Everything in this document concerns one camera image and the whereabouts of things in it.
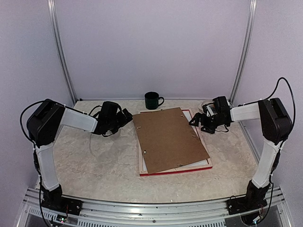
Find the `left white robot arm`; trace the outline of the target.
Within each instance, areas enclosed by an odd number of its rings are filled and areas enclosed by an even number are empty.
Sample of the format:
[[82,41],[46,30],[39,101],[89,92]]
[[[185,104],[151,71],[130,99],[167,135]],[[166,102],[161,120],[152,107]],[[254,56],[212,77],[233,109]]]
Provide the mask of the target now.
[[36,104],[38,108],[27,120],[27,130],[42,178],[40,188],[44,202],[56,210],[62,210],[66,206],[66,199],[62,196],[53,158],[53,146],[59,129],[68,126],[109,137],[132,121],[133,116],[127,109],[111,101],[105,101],[95,114],[75,110],[51,99]]

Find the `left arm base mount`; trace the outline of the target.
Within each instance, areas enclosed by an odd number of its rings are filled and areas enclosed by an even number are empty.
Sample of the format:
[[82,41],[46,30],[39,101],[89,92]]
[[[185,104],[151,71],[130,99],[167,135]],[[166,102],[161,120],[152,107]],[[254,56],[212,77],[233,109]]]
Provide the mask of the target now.
[[67,215],[79,216],[82,209],[83,201],[67,197],[61,197],[59,202],[56,201],[42,201],[42,207],[50,210],[55,210]]

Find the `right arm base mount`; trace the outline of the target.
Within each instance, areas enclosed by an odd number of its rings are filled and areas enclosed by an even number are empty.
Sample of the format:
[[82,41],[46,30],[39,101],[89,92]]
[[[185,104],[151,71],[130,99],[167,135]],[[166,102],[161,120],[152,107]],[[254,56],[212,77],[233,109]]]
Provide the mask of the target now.
[[243,197],[231,196],[226,204],[229,215],[260,209],[267,206],[266,193]]

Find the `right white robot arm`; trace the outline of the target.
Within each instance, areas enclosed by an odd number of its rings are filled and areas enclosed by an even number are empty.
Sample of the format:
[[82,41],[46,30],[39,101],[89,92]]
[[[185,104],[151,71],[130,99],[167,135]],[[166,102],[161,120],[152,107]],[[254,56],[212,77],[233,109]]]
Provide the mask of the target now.
[[231,107],[224,96],[212,100],[214,113],[196,113],[189,125],[201,127],[210,134],[218,126],[229,127],[232,122],[259,119],[261,122],[264,145],[257,170],[249,181],[246,195],[235,199],[247,210],[266,205],[265,195],[271,183],[271,176],[277,167],[284,142],[288,139],[294,124],[280,98],[261,99],[238,107]]

